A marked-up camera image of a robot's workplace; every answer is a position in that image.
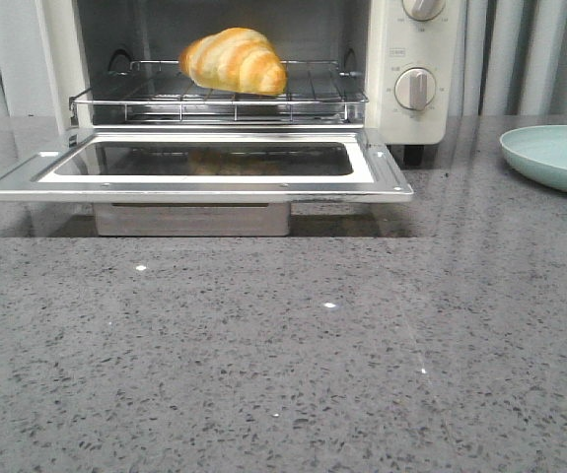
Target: quartz countertop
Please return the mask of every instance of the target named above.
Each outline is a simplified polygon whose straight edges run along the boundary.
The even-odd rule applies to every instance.
[[[412,202],[286,237],[0,203],[0,472],[567,472],[567,194],[498,144],[541,123],[452,120]],[[56,134],[0,118],[0,170]]]

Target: white knob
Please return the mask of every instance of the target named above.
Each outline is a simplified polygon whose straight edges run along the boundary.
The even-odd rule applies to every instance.
[[[430,71],[423,68],[408,69],[394,85],[394,95],[404,108],[423,110],[432,101],[437,82]]]
[[[403,10],[412,20],[427,22],[441,13],[445,0],[403,0]]]

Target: wire rack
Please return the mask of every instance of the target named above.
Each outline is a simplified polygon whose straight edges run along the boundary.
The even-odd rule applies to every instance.
[[[182,123],[362,123],[368,101],[360,74],[336,61],[283,61],[286,90],[277,97],[203,89],[178,61],[134,61],[70,99],[73,115],[91,107],[95,125]]]

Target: light blue plate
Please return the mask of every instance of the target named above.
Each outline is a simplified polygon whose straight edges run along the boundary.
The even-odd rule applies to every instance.
[[[567,192],[567,125],[518,128],[502,135],[500,144],[512,168]]]

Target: oven door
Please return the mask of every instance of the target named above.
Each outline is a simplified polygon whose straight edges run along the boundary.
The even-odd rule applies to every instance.
[[[73,129],[0,176],[0,201],[404,202],[373,130]]]

